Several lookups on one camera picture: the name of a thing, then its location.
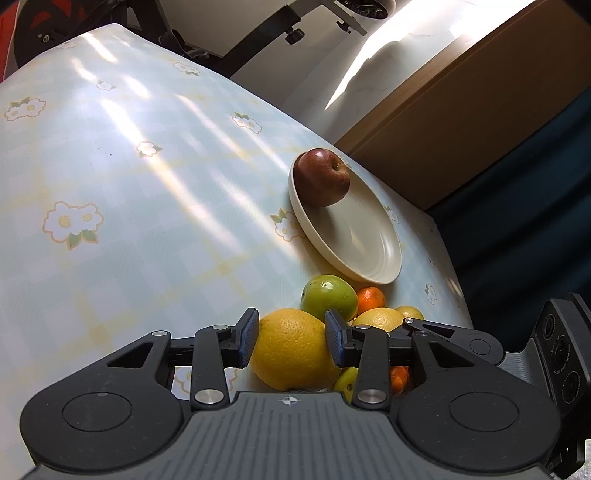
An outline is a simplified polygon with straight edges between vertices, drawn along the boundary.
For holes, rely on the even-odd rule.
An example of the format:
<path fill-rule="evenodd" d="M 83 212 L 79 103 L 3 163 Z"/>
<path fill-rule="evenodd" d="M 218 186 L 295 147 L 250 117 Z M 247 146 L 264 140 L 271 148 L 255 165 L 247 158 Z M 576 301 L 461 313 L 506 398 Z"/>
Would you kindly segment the yellow-green round fruit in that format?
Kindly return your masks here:
<path fill-rule="evenodd" d="M 425 317 L 423 315 L 423 313 L 417 309 L 416 307 L 413 306 L 399 306 L 396 307 L 396 310 L 398 312 L 400 312 L 405 318 L 413 318 L 413 319 L 417 319 L 417 320 L 424 320 Z"/>

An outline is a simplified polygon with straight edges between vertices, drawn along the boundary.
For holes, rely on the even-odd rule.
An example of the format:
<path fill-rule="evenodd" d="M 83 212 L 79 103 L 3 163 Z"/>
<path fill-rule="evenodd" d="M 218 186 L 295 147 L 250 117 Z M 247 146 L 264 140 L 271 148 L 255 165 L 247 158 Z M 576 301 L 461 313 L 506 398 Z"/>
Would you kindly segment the large yellow orange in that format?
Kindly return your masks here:
<path fill-rule="evenodd" d="M 273 311 L 259 320 L 249 368 L 279 391 L 329 388 L 341 374 L 325 342 L 325 324 L 294 308 Z"/>
<path fill-rule="evenodd" d="M 353 319 L 352 326 L 370 326 L 391 332 L 404 322 L 404 315 L 392 308 L 380 307 L 367 310 Z"/>

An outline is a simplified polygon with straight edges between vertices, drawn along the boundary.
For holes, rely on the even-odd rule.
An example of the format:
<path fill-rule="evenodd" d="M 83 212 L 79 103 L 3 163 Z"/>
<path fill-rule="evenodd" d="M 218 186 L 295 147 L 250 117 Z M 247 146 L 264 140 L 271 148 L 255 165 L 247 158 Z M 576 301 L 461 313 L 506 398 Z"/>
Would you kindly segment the small tangerine low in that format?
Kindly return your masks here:
<path fill-rule="evenodd" d="M 409 382 L 409 370 L 405 366 L 394 366 L 390 370 L 391 390 L 394 395 L 405 391 Z"/>

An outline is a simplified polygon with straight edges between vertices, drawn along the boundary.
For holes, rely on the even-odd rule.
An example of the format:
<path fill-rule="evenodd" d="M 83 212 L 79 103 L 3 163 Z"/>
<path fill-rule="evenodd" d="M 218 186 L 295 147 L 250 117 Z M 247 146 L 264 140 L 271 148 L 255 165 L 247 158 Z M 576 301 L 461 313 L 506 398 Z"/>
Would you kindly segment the small yellow-green fruit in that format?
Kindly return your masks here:
<path fill-rule="evenodd" d="M 359 369 L 356 367 L 348 367 L 342 370 L 341 375 L 337 381 L 335 381 L 334 387 L 332 390 L 336 392 L 341 392 L 344 396 L 346 402 L 349 404 L 352 403 L 353 399 L 353 390 L 355 390 L 356 385 L 356 377 L 358 377 Z"/>

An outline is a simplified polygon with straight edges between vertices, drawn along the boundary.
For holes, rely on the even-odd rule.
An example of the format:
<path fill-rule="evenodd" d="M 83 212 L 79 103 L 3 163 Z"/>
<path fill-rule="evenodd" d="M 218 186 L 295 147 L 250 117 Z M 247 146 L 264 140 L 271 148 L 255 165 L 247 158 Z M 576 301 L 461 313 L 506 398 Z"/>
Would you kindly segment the small tangerine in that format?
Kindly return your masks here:
<path fill-rule="evenodd" d="M 359 289 L 356 291 L 356 296 L 358 297 L 358 310 L 356 311 L 358 316 L 369 310 L 382 308 L 387 304 L 385 294 L 375 286 Z"/>

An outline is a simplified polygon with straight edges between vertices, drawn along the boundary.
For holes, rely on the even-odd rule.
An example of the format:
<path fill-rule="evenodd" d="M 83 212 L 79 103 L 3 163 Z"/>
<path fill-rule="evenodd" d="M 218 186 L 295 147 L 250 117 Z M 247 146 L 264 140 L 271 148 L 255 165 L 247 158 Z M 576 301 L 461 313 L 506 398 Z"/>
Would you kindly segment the green apple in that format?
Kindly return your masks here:
<path fill-rule="evenodd" d="M 335 275 L 318 275 L 305 284 L 300 308 L 321 321 L 325 320 L 325 312 L 334 309 L 349 322 L 356 316 L 358 297 L 355 289 L 344 279 Z"/>

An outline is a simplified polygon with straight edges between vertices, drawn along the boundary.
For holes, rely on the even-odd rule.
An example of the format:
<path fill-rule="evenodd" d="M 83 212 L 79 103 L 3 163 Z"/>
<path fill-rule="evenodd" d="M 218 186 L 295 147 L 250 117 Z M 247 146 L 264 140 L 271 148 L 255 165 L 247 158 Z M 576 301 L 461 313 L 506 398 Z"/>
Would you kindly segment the cream round plate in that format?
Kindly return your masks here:
<path fill-rule="evenodd" d="M 346 167 L 351 186 L 345 198 L 328 207 L 314 207 L 297 195 L 293 163 L 288 196 L 294 216 L 311 245 L 336 270 L 359 282 L 390 284 L 399 277 L 403 264 L 393 221 L 372 189 Z"/>

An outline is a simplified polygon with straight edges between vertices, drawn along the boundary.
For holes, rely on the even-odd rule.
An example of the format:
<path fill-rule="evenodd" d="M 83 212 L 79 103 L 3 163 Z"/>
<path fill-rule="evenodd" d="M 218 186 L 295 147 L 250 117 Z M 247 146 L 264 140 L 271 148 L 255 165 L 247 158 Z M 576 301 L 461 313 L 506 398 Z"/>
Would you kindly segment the dark teal curtain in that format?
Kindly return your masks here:
<path fill-rule="evenodd" d="M 590 93 L 428 212 L 477 329 L 511 342 L 547 300 L 588 300 Z"/>

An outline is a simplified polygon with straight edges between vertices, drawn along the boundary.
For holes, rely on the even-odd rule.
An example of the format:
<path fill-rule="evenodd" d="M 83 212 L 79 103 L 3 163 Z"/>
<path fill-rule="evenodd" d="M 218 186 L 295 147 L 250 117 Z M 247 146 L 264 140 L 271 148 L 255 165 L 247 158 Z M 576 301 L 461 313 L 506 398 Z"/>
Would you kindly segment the floral plastic tablecloth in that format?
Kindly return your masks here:
<path fill-rule="evenodd" d="M 191 411 L 172 339 L 301 310 L 331 273 L 288 196 L 325 141 L 211 70 L 112 24 L 1 86 L 1 475 L 5 479 L 450 479 L 388 409 L 226 368 Z M 388 306 L 471 320 L 434 221 L 346 159 L 393 221 Z"/>

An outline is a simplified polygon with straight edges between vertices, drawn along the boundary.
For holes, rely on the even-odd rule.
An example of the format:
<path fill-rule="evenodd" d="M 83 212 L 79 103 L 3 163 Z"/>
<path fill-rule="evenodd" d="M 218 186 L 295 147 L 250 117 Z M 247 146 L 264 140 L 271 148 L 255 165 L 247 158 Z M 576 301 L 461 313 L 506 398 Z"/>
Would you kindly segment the dark red apple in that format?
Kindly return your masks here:
<path fill-rule="evenodd" d="M 314 207 L 338 203 L 351 186 L 345 162 L 325 148 L 314 148 L 299 155 L 294 162 L 293 176 L 298 197 Z"/>

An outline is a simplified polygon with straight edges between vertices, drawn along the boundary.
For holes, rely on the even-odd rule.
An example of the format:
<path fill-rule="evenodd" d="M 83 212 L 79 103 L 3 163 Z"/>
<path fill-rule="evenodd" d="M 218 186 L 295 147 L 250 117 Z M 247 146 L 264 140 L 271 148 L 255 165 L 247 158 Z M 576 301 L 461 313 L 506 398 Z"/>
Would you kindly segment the wooden wardrobe panel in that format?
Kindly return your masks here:
<path fill-rule="evenodd" d="M 590 85 L 590 23 L 535 1 L 475 45 L 457 39 L 337 142 L 421 209 L 488 168 Z"/>

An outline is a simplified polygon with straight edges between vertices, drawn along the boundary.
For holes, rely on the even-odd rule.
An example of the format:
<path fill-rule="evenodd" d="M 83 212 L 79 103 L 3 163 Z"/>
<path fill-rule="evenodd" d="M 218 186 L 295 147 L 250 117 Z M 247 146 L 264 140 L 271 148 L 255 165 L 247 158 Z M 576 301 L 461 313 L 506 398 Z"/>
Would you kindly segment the black exercise bike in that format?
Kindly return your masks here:
<path fill-rule="evenodd" d="M 186 43 L 171 28 L 158 1 L 3 1 L 1 14 L 12 13 L 14 26 L 3 48 L 24 66 L 53 47 L 67 47 L 73 40 L 112 23 L 128 27 L 159 47 L 207 67 L 225 78 L 235 75 L 264 48 L 283 37 L 290 45 L 304 38 L 297 27 L 305 15 L 324 7 L 339 18 L 342 31 L 367 31 L 358 17 L 386 20 L 394 15 L 394 1 L 294 1 L 280 7 L 223 56 Z"/>

